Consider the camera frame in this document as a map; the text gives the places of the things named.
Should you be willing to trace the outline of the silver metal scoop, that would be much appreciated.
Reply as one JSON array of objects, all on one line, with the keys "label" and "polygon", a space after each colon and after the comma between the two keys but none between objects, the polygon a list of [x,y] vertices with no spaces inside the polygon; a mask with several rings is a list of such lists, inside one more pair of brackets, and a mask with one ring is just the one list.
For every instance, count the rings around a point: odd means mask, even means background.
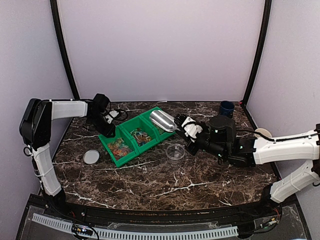
[{"label": "silver metal scoop", "polygon": [[153,124],[160,127],[165,132],[173,133],[177,129],[174,118],[162,110],[153,110],[150,113],[149,119]]}]

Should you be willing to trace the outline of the green three-compartment candy bin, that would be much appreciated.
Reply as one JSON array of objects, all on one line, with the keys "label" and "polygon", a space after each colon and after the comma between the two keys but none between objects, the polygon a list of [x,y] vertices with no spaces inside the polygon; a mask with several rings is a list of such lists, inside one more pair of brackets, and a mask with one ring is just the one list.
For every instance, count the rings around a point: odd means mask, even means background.
[{"label": "green three-compartment candy bin", "polygon": [[116,126],[114,137],[98,136],[116,167],[123,166],[175,134],[164,131],[150,120],[152,111],[159,109],[156,106]]}]

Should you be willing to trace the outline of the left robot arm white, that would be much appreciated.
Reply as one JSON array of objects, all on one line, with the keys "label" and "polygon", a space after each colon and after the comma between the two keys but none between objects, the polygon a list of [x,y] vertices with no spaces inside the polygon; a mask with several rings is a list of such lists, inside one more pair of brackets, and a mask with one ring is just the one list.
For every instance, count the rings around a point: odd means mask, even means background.
[{"label": "left robot arm white", "polygon": [[110,99],[101,93],[96,94],[93,99],[32,98],[28,102],[19,126],[19,133],[26,145],[25,149],[28,150],[25,155],[32,157],[35,175],[46,195],[60,197],[64,194],[50,153],[52,121],[85,117],[97,132],[110,138],[115,135],[116,130],[113,124],[114,117],[107,109],[110,103]]}]

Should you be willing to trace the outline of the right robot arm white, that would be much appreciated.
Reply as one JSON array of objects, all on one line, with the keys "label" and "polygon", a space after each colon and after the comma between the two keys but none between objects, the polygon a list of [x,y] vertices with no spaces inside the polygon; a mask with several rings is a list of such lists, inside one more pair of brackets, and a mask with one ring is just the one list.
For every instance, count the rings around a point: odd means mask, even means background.
[{"label": "right robot arm white", "polygon": [[186,150],[193,156],[199,150],[217,157],[219,163],[236,167],[255,167],[271,162],[304,160],[287,177],[266,186],[255,213],[266,217],[275,205],[320,180],[320,126],[314,130],[283,138],[271,138],[260,132],[253,138],[238,137],[236,122],[227,116],[216,115],[208,123],[197,122],[184,114],[174,117],[176,132],[185,141]]}]

